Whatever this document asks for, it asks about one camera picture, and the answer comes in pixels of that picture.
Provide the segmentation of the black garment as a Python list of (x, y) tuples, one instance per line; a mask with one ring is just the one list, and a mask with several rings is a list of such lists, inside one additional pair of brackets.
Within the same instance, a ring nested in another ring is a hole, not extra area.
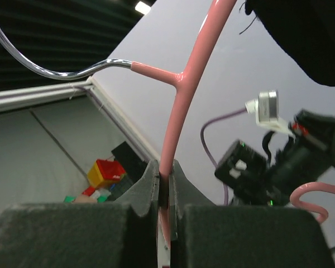
[(244, 9), (308, 77), (335, 87), (335, 1), (245, 1)]

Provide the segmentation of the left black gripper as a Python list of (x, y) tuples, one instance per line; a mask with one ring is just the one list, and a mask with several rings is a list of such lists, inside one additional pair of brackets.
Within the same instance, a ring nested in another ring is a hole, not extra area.
[(289, 124), (294, 142), (278, 151), (275, 164), (265, 181), (279, 190), (294, 190), (317, 181), (329, 168), (335, 168), (335, 116), (302, 109)]

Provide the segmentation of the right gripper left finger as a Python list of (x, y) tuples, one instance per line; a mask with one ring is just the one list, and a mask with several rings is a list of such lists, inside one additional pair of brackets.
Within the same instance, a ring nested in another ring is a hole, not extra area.
[(0, 267), (156, 267), (159, 165), (114, 202), (14, 205), (0, 215)]

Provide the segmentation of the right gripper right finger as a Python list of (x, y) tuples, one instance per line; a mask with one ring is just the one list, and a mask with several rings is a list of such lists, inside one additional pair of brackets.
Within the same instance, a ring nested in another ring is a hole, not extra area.
[(215, 205), (177, 161), (169, 187), (171, 267), (334, 267), (323, 232), (306, 211)]

